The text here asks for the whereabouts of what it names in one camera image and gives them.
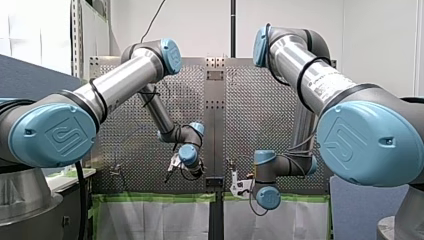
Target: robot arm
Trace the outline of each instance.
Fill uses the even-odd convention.
[[[366,186],[423,183],[422,101],[356,84],[332,68],[328,56],[325,41],[313,31],[262,28],[256,37],[255,65],[284,78],[317,115],[319,151],[336,175]],[[287,166],[278,160],[273,152],[257,151],[256,179],[286,176]],[[253,196],[266,209],[280,202],[273,181],[256,182]]]
[[[100,124],[110,113],[134,94],[151,90],[150,84],[181,69],[179,49],[170,39],[134,45],[123,59],[116,69],[73,92],[51,94],[29,105],[19,101],[0,103],[0,159],[4,160],[0,165],[49,168],[79,161],[92,147]],[[173,130],[163,104],[153,96],[148,109],[159,130]],[[197,144],[191,155],[184,152],[186,146],[180,150],[180,158],[189,159],[187,167],[192,170],[199,164],[197,151],[203,126],[190,126],[190,130],[182,131],[184,137],[167,142]]]

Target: cable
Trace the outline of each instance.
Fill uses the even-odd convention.
[[[97,90],[96,85],[94,85],[93,83],[94,78],[90,79],[90,81],[88,81],[88,83],[91,86],[91,89],[93,90],[94,94],[100,98],[100,101],[102,102],[103,105],[103,109],[104,109],[104,114],[102,116],[102,119],[100,119],[100,123],[103,123],[104,121],[106,121],[107,115],[108,115],[108,107],[107,107],[107,103],[106,100],[104,99],[103,95],[99,92],[99,90]]]
[[[158,10],[156,11],[155,15],[154,15],[154,16],[153,16],[153,18],[152,18],[152,21],[150,21],[150,24],[149,24],[149,27],[147,28],[146,33],[144,33],[144,35],[141,37],[140,43],[142,43],[142,42],[143,42],[144,38],[145,38],[145,37],[147,36],[147,34],[149,33],[150,28],[152,27],[153,22],[155,21],[156,17],[158,16],[158,14],[159,14],[160,10],[162,9],[162,6],[163,6],[163,4],[165,3],[165,1],[166,1],[166,0],[163,0],[163,1],[161,2],[161,4],[159,5]]]
[[[265,216],[265,214],[268,213],[268,210],[266,210],[264,213],[258,213],[256,212],[256,210],[253,208],[252,205],[252,192],[253,192],[253,181],[255,181],[255,178],[252,178],[252,182],[250,183],[250,191],[249,191],[249,205],[250,205],[250,209],[252,209],[252,212],[259,217]]]
[[[308,106],[308,104],[306,104],[305,99],[303,98],[302,80],[303,80],[303,76],[306,73],[306,70],[308,70],[308,68],[310,68],[312,66],[312,64],[314,64],[318,61],[326,61],[327,64],[331,66],[331,60],[328,57],[315,57],[303,66],[302,70],[299,73],[299,76],[297,77],[297,81],[296,81],[296,92],[297,92],[297,95],[299,96],[299,100],[303,104],[303,106],[305,106],[305,108],[308,109],[311,112],[313,112],[313,111]]]
[[[2,115],[3,113],[7,112],[8,110],[20,106],[20,105],[30,105],[35,103],[35,101],[33,100],[29,100],[29,99],[14,99],[14,100],[10,100],[10,101],[6,101],[6,102],[2,102],[0,103],[0,115]]]
[[[142,106],[143,108],[146,107],[151,101],[153,101],[153,98],[157,95],[160,96],[160,93],[157,92],[157,88],[156,86],[153,87],[153,92],[151,93],[145,93],[145,92],[138,92],[141,95],[152,95],[149,100],[145,101],[144,105]]]
[[[202,146],[203,146],[203,138],[202,138],[202,135],[194,128],[194,127],[192,127],[191,125],[179,125],[178,123],[175,123],[175,127],[177,128],[176,130],[175,130],[175,145],[174,145],[174,148],[173,148],[173,150],[172,151],[174,151],[175,152],[175,150],[177,149],[177,146],[178,146],[178,144],[192,144],[192,145],[194,145],[194,146],[196,146],[196,147],[198,147],[198,148],[202,148]],[[197,134],[197,136],[199,137],[199,139],[200,139],[200,145],[199,144],[197,144],[197,143],[193,143],[193,142],[180,142],[180,139],[181,139],[181,134],[182,134],[182,128],[185,128],[185,127],[188,127],[188,128],[191,128],[191,129],[193,129],[193,131]]]
[[[278,77],[275,75],[274,71],[272,70],[271,67],[271,45],[269,42],[269,31],[271,29],[271,24],[267,23],[266,27],[265,27],[265,44],[266,44],[266,49],[265,49],[265,55],[267,57],[267,62],[268,62],[268,70],[271,73],[272,77],[279,83],[282,84],[284,86],[290,86],[288,83],[281,81],[280,79],[278,79]]]
[[[289,160],[289,163],[290,164],[294,164],[294,165],[296,165],[297,168],[300,169],[300,171],[302,172],[302,176],[296,176],[297,178],[299,178],[299,179],[305,179],[306,178],[305,170],[303,170],[303,168],[300,166],[299,163],[296,162],[296,160],[294,160],[293,158],[291,158],[287,154],[282,154],[282,155],[278,155],[278,156],[283,156],[283,157],[287,158]],[[290,170],[289,170],[289,174],[288,175],[290,176],[291,175],[291,171],[292,171],[292,167],[291,167],[291,165],[289,167],[290,167]]]
[[[202,175],[200,175],[200,176],[198,176],[198,177],[196,177],[196,178],[189,178],[189,177],[187,177],[187,176],[184,174],[184,171],[183,171],[183,168],[181,167],[181,164],[182,164],[182,162],[178,165],[178,167],[180,168],[181,176],[183,176],[183,178],[184,178],[185,180],[190,181],[190,182],[194,182],[194,181],[198,180],[198,179],[202,176]]]
[[[75,163],[77,169],[78,182],[80,187],[80,228],[78,232],[78,240],[84,240],[85,224],[87,220],[87,195],[85,191],[85,179],[82,170],[81,163],[78,161]]]

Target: gray joint housing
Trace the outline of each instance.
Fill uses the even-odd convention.
[[[304,176],[312,167],[311,157],[290,157],[288,159],[282,155],[277,155],[274,160],[264,164],[256,165],[255,186],[253,196],[267,186],[277,188],[277,177],[282,176]]]
[[[319,35],[317,32],[312,30],[272,27],[269,31],[270,46],[272,46],[272,44],[278,39],[287,35],[296,35],[302,38],[309,46],[308,50],[316,56],[330,58],[330,51],[324,38],[321,37],[321,35]]]
[[[159,57],[162,66],[163,66],[163,71],[164,74],[162,77],[159,77],[157,80],[161,80],[162,78],[164,78],[165,76],[169,75],[166,67],[165,67],[165,63],[163,61],[163,56],[162,56],[162,51],[161,51],[161,41],[160,40],[156,40],[156,41],[151,41],[151,42],[145,42],[145,43],[136,43],[133,44],[129,47],[127,47],[124,52],[122,53],[121,56],[121,63],[124,63],[128,60],[130,60],[131,58],[134,57],[134,53],[137,51],[137,49],[140,48],[145,48],[148,49],[150,51],[152,51],[154,54],[156,54],[156,56]]]

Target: perforated metal panel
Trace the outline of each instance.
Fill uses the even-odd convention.
[[[282,153],[290,147],[297,96],[277,83],[267,69],[256,68],[251,59],[227,60],[225,156],[235,161],[238,175],[253,173],[257,149]],[[306,179],[280,177],[282,192],[327,193],[330,172],[318,157],[317,172]],[[226,172],[226,187],[231,184]]]
[[[205,59],[185,58],[183,62],[181,73],[159,82],[158,91],[174,121],[203,122],[205,81],[210,83],[205,76]],[[119,63],[117,57],[93,57],[90,77],[99,77]],[[289,87],[275,82],[266,69],[254,67],[251,59],[226,59],[224,72],[224,159],[215,162],[235,160],[243,178],[253,171],[256,149],[283,152],[290,146],[297,97]],[[94,191],[204,192],[203,179],[188,182],[179,172],[167,184],[163,183],[173,145],[157,140],[157,129],[142,106],[143,102],[133,97],[102,125],[100,142],[92,154],[92,165],[99,169]],[[122,166],[124,177],[111,175],[110,169],[117,164]],[[328,193],[330,174],[318,157],[318,170],[313,176],[281,177],[278,185],[283,192],[324,194]],[[225,176],[228,188],[231,177],[227,170]]]
[[[95,78],[119,65],[120,59],[93,57],[92,63],[90,77]],[[204,78],[204,66],[191,64],[184,65],[180,74],[166,77],[157,84],[160,97],[175,122],[203,122]],[[102,124],[98,137],[100,156],[92,162],[99,169],[94,191],[204,192],[203,179],[189,182],[180,172],[175,172],[171,180],[164,183],[174,145],[158,141],[157,128],[143,104],[138,96],[133,96]],[[111,168],[118,164],[121,174],[114,175]]]

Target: white wall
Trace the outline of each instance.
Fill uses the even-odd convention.
[[[111,53],[140,41],[161,0],[111,0]],[[333,58],[342,52],[343,1],[237,1],[237,57],[252,57],[257,30],[274,26],[310,28],[327,40]],[[230,1],[166,1],[145,40],[173,38],[185,57],[230,55]]]
[[[268,22],[276,27],[306,28],[320,33],[330,48],[331,58],[338,60],[340,68],[343,1],[237,1],[237,57],[252,57],[256,33]]]
[[[120,55],[140,41],[161,0],[111,0],[111,53]],[[183,56],[229,52],[228,0],[166,1],[144,41],[169,37]]]
[[[345,0],[343,73],[399,97],[413,96],[420,1]]]

